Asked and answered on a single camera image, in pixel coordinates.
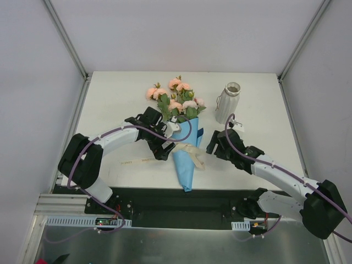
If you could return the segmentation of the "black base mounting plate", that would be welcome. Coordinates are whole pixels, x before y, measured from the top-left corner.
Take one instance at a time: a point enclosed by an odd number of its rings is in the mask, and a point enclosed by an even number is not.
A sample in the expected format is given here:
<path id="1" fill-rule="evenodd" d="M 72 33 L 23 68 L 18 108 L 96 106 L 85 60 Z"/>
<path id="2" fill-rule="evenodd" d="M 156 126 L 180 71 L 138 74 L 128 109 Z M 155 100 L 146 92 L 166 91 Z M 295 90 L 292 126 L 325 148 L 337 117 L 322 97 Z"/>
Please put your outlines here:
<path id="1" fill-rule="evenodd" d="M 192 190 L 113 188 L 113 196 L 102 207 L 85 201 L 87 215 L 113 215 L 118 211 L 133 227 L 230 230 L 244 218 L 237 205 L 253 190 Z"/>

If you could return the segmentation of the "left aluminium frame post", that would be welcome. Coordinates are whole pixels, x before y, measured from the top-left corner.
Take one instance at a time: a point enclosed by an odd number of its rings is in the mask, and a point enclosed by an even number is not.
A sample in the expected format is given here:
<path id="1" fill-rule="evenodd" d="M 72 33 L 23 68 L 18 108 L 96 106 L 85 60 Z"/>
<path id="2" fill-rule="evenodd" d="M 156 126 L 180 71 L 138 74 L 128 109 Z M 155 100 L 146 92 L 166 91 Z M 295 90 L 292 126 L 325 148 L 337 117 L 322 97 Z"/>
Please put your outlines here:
<path id="1" fill-rule="evenodd" d="M 52 1 L 42 0 L 42 3 L 47 10 L 49 17 L 52 20 L 54 27 L 56 28 L 60 39 L 62 40 L 68 54 L 70 55 L 73 63 L 75 64 L 77 70 L 79 71 L 81 77 L 86 81 L 89 78 L 89 73 L 86 71 Z"/>

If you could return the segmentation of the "right aluminium frame post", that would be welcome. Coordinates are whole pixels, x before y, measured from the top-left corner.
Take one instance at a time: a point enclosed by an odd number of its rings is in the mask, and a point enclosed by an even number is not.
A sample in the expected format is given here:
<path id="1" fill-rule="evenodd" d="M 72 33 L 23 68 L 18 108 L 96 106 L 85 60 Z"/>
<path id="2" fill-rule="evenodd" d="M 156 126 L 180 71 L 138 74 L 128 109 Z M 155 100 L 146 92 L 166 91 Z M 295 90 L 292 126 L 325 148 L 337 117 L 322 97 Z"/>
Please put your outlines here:
<path id="1" fill-rule="evenodd" d="M 291 67 L 293 66 L 294 62 L 298 58 L 299 54 L 303 50 L 304 46 L 308 42 L 310 36 L 313 34 L 316 26 L 324 16 L 325 12 L 327 11 L 328 7 L 331 5 L 332 0 L 323 0 L 321 1 L 320 5 L 318 6 L 317 10 L 315 11 L 312 19 L 308 23 L 305 31 L 303 32 L 302 36 L 300 37 L 298 43 L 296 44 L 293 52 L 291 53 L 288 61 L 286 62 L 285 66 L 283 67 L 281 73 L 278 75 L 278 82 L 281 84 L 287 74 L 289 73 Z"/>

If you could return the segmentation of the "white ribbed ceramic vase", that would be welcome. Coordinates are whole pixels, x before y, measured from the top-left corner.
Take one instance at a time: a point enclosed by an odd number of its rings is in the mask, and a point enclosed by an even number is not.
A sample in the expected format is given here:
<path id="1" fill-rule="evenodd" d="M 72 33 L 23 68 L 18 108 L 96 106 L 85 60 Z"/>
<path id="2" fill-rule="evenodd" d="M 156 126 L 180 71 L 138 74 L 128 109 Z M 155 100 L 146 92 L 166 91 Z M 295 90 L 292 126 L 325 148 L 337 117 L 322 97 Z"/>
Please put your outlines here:
<path id="1" fill-rule="evenodd" d="M 221 95 L 218 96 L 215 119 L 219 124 L 225 124 L 227 118 L 235 113 L 240 98 L 240 91 L 241 87 L 238 83 L 229 82 Z"/>

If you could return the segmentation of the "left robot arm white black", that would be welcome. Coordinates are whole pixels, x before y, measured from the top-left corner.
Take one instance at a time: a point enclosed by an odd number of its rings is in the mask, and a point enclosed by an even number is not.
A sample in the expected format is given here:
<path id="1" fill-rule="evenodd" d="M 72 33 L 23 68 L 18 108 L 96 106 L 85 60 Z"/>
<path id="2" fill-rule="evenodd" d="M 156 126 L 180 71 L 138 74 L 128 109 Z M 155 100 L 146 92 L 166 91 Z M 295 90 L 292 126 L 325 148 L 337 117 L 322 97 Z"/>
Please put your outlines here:
<path id="1" fill-rule="evenodd" d="M 105 155 L 139 140 L 145 140 L 156 160 L 166 161 L 175 143 L 168 141 L 181 130 L 176 117 L 164 122 L 162 114 L 148 107 L 143 114 L 127 118 L 111 132 L 93 137 L 75 134 L 58 163 L 58 171 L 72 176 L 74 185 L 98 199 L 97 207 L 105 214 L 116 209 L 112 189 L 99 177 Z"/>

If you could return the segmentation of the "cream printed ribbon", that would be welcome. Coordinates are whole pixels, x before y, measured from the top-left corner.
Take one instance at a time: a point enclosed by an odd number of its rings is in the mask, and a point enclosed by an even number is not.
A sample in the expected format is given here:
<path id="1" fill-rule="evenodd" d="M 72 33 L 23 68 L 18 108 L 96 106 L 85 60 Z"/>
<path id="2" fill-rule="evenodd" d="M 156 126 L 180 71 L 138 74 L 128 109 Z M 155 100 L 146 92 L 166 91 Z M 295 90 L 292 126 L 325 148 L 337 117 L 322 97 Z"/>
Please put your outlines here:
<path id="1" fill-rule="evenodd" d="M 190 159 L 192 160 L 196 168 L 200 170 L 205 169 L 204 162 L 199 159 L 199 156 L 204 155 L 206 153 L 204 150 L 201 150 L 200 148 L 192 144 L 176 143 L 176 147 L 172 149 L 172 153 L 177 153 L 177 152 L 187 153 L 187 155 L 190 157 Z M 131 164 L 139 164 L 139 163 L 146 163 L 146 162 L 153 162 L 153 161 L 156 161 L 156 159 L 152 157 L 147 157 L 147 158 L 141 158 L 141 159 L 121 161 L 119 163 L 120 165 L 131 165 Z"/>

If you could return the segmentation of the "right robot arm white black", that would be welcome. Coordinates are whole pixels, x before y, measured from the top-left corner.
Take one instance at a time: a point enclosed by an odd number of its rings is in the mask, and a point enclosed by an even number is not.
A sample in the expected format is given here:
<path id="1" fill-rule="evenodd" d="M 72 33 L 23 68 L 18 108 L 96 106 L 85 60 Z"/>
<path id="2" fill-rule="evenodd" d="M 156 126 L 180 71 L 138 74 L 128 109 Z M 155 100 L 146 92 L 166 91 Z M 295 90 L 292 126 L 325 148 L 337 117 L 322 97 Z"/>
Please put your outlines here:
<path id="1" fill-rule="evenodd" d="M 280 195 L 258 188 L 237 204 L 237 212 L 243 217 L 255 219 L 264 213 L 274 213 L 302 223 L 320 239 L 327 239 L 334 233 L 343 219 L 351 220 L 335 184 L 295 175 L 275 164 L 259 148 L 245 146 L 233 129 L 214 131 L 206 152 L 284 191 L 285 194 Z"/>

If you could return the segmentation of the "pink flower bouquet blue wrap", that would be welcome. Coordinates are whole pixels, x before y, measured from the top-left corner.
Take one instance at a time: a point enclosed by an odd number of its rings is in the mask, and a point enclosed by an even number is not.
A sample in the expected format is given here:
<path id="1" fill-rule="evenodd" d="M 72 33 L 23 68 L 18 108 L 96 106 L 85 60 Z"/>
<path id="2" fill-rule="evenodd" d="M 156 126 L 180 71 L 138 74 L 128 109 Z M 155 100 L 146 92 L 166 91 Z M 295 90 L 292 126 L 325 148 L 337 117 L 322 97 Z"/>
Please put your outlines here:
<path id="1" fill-rule="evenodd" d="M 163 120 L 178 123 L 181 131 L 174 133 L 176 143 L 192 144 L 199 148 L 204 130 L 199 128 L 199 114 L 206 109 L 204 100 L 196 97 L 189 84 L 177 76 L 169 81 L 169 91 L 155 83 L 146 91 L 146 98 L 157 103 Z M 192 191 L 194 170 L 190 157 L 185 152 L 173 153 L 173 161 L 180 186 L 185 192 Z"/>

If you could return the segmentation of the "aluminium frame post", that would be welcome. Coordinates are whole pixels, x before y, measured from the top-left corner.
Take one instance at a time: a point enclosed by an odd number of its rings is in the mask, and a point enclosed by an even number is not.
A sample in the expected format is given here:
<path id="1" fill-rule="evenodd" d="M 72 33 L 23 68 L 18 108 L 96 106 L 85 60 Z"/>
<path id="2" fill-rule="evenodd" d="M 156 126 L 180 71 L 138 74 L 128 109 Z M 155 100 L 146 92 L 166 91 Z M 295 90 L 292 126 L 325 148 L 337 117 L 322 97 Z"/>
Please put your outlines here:
<path id="1" fill-rule="evenodd" d="M 299 54 L 303 50 L 304 46 L 308 42 L 310 36 L 313 34 L 316 26 L 324 16 L 325 12 L 327 11 L 328 7 L 331 5 L 332 0 L 323 0 L 321 1 L 320 5 L 318 6 L 317 10 L 315 11 L 312 19 L 308 23 L 305 31 L 303 32 L 302 36 L 300 37 L 298 43 L 296 44 L 293 52 L 291 53 L 288 61 L 286 62 L 285 66 L 283 67 L 281 73 L 278 75 L 278 82 L 281 84 L 287 74 L 289 73 L 291 67 L 293 66 L 294 62 L 298 58 Z"/>
<path id="2" fill-rule="evenodd" d="M 42 3 L 47 10 L 49 17 L 52 20 L 54 27 L 56 28 L 60 39 L 62 40 L 68 54 L 70 55 L 73 63 L 75 64 L 77 70 L 79 71 L 81 77 L 86 81 L 89 78 L 89 73 L 86 71 L 52 1 L 42 0 Z"/>

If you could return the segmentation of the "red object bottom edge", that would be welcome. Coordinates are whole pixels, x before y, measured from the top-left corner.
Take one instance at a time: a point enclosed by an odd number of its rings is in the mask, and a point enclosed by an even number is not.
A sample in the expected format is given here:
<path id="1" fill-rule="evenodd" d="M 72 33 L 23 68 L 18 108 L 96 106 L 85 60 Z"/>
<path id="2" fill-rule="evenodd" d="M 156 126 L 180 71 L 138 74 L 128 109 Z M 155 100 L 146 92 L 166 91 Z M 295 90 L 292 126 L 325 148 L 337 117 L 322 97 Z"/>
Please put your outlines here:
<path id="1" fill-rule="evenodd" d="M 45 261 L 44 259 L 40 258 L 39 260 L 37 260 L 35 262 L 35 264 L 48 264 L 47 261 Z"/>

